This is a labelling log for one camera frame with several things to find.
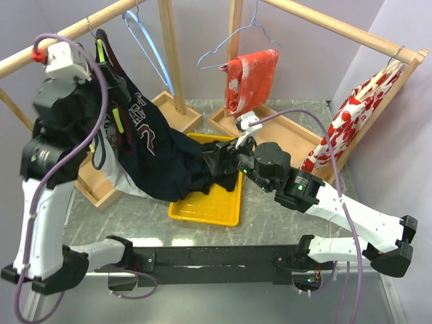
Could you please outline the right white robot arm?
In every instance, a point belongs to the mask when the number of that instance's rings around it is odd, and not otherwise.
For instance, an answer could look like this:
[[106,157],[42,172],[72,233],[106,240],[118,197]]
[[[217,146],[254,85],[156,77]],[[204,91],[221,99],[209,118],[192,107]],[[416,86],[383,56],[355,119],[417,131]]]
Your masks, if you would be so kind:
[[202,157],[213,176],[239,171],[264,192],[274,193],[281,206],[320,217],[352,233],[350,238],[303,235],[292,257],[297,269],[367,260],[381,274],[396,278],[406,274],[418,225],[414,217],[386,215],[339,194],[331,184],[292,167],[290,154],[275,142],[257,144],[252,137],[242,145],[236,140],[216,142]]

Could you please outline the navy maroon-trimmed tank top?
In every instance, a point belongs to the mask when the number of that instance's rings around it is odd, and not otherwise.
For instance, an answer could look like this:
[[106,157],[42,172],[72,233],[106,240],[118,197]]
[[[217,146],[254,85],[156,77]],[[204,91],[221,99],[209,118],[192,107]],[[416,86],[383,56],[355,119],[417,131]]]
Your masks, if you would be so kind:
[[105,60],[96,56],[97,63],[107,62],[126,82],[130,95],[127,103],[114,103],[107,114],[112,118],[112,108],[119,109],[124,127],[120,134],[115,121],[118,161],[139,189],[151,198],[176,202],[191,192],[207,194],[216,183],[232,191],[231,175],[215,178],[203,159],[203,152],[214,148],[215,143],[201,144],[173,129],[153,102],[148,100],[125,73],[104,30],[96,37],[103,45]]

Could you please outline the green plastic hanger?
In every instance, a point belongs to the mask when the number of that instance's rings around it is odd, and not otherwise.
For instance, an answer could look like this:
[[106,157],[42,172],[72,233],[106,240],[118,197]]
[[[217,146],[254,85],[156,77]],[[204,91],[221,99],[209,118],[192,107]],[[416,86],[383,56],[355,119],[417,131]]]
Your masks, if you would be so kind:
[[[94,42],[95,42],[95,46],[97,48],[97,54],[99,55],[99,59],[104,61],[105,56],[103,55],[103,45],[100,44],[99,39],[96,37],[95,33],[92,31],[90,20],[88,18],[86,18],[86,23],[87,23],[89,32],[94,37]],[[119,116],[119,109],[117,107],[114,107],[111,110],[112,110],[113,120],[115,121],[116,127],[117,127],[119,133],[123,134],[124,133],[124,127],[122,125],[122,121],[121,121],[121,118]]]

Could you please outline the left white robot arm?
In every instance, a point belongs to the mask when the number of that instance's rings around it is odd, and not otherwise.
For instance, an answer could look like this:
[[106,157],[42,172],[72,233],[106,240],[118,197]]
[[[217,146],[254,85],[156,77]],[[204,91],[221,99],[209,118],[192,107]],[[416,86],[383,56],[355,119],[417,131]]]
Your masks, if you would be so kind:
[[20,174],[24,215],[20,247],[14,262],[1,270],[11,283],[30,283],[43,295],[75,288],[89,271],[131,269],[131,241],[109,236],[100,242],[63,244],[65,221],[78,170],[105,118],[108,89],[97,63],[80,76],[48,78],[34,98],[37,119],[24,146]]

